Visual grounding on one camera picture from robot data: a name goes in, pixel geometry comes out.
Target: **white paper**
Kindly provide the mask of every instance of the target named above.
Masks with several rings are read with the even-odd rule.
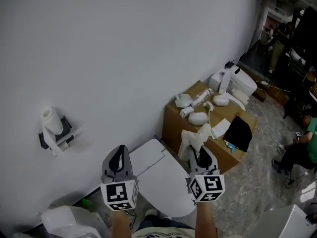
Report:
[[[213,139],[217,139],[224,135],[226,131],[230,127],[230,122],[224,118],[220,123],[218,123],[215,127],[211,128],[211,137]]]

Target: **white sponge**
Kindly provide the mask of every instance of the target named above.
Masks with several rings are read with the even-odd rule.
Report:
[[[200,126],[208,123],[209,119],[206,113],[200,112],[189,114],[188,121],[194,126]]]
[[[229,98],[223,95],[216,95],[212,99],[212,102],[215,103],[217,106],[227,106],[229,104]]]

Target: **plastic package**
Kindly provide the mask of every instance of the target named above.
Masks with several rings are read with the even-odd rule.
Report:
[[[191,106],[194,108],[201,104],[205,99],[207,99],[209,96],[211,96],[214,93],[214,91],[211,88],[206,89],[205,91],[198,94],[191,104]]]

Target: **cardboard box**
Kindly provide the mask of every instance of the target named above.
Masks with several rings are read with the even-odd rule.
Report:
[[[185,91],[185,93],[188,93],[193,98],[207,88],[207,85],[205,85],[201,81],[198,81],[191,88]],[[215,94],[218,93],[214,93],[211,97],[207,99],[207,101],[211,101],[212,97]],[[176,107],[173,100],[169,104],[167,104],[164,113],[162,137],[164,142],[175,153],[178,153],[179,146],[182,141],[182,130],[197,132],[200,128],[200,126],[191,125],[188,122],[188,118],[182,118],[179,115],[180,110],[180,108]],[[195,112],[205,112],[206,114],[208,114],[207,108],[204,108],[202,104],[195,107]],[[231,102],[229,102],[229,105],[226,107],[217,107],[214,105],[214,111],[212,111],[210,115],[211,126],[216,126],[224,118],[226,118],[229,122],[232,122],[237,114],[250,126],[251,132],[254,133],[257,126],[257,121],[241,108],[239,108],[237,105]],[[211,137],[209,137],[204,145],[216,156],[221,174],[238,164],[245,154],[239,149],[235,149],[234,152],[231,153],[230,148],[228,148],[223,141],[223,136],[218,139],[212,139]]]

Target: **white marker cube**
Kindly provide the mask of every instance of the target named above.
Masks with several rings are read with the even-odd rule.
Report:
[[[196,175],[189,188],[197,202],[216,201],[225,192],[223,175]]]
[[[105,205],[112,211],[135,208],[139,189],[134,180],[103,183],[100,188]]]

